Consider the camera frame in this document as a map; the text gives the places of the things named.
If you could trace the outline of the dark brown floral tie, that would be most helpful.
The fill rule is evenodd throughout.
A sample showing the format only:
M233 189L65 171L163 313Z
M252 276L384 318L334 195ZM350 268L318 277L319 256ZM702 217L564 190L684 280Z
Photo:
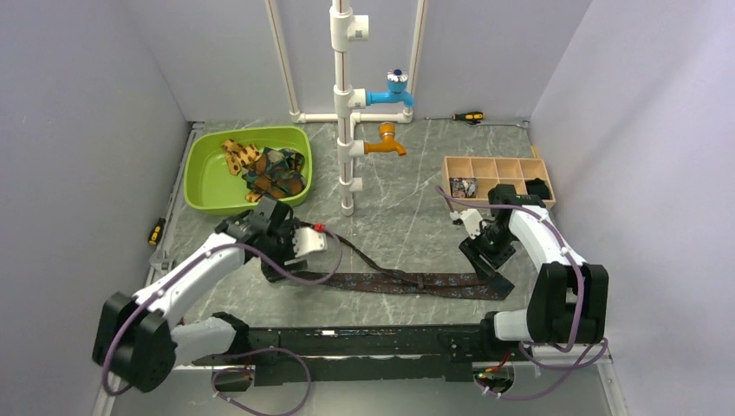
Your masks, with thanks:
M385 268L377 264L369 255L359 250L347 238L326 230L322 224L300 222L300 227L308 226L316 231L323 232L327 239L331 239L339 244L338 262L342 260L344 250L348 248L371 270L369 272L344 272L339 271L335 265L332 270L327 272L316 272L306 269L305 271L300 271L298 274L289 273L258 249L258 239L261 236L275 231L279 225L276 228L270 227L265 231L258 232L248 240L255 249L260 251L258 257L261 260L261 271L268 282L276 283L283 280L290 280L291 282L304 285L324 285L336 289L367 293L428 295L472 300L504 300L515 289L514 283L506 277L505 284L499 288L481 283L474 269L471 272L450 273L406 272Z

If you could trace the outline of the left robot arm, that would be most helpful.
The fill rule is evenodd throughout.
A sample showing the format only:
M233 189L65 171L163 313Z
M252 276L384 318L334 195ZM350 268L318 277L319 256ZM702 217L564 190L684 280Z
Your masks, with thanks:
M300 222L291 206L267 197L252 211L223 220L203 245L163 278L133 295L116 292L103 304L92 358L110 396L134 387L147 393L172 369L209 355L226 363L252 350L250 327L219 312L183 325L185 312L232 271L258 257L284 272L295 258Z

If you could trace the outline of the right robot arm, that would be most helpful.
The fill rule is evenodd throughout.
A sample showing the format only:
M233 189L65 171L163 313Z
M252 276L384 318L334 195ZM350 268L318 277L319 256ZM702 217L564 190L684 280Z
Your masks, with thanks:
M478 350L489 360L507 353L513 341L554 344L567 351L576 344L602 341L605 330L609 276L574 251L554 226L543 200L518 194L513 185L500 184L488 193L484 218L479 204L453 211L453 223L464 226L467 237L459 248L478 277L500 291L511 283L498 269L519 242L530 256L537 277L528 305L519 310L493 312L490 326L478 335Z

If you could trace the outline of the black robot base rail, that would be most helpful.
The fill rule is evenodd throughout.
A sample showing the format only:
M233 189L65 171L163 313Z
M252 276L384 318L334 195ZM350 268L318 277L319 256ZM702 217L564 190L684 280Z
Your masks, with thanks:
M251 328L249 340L199 366L240 366L257 387L312 381L471 381L519 358L514 341L492 339L485 323L367 327Z

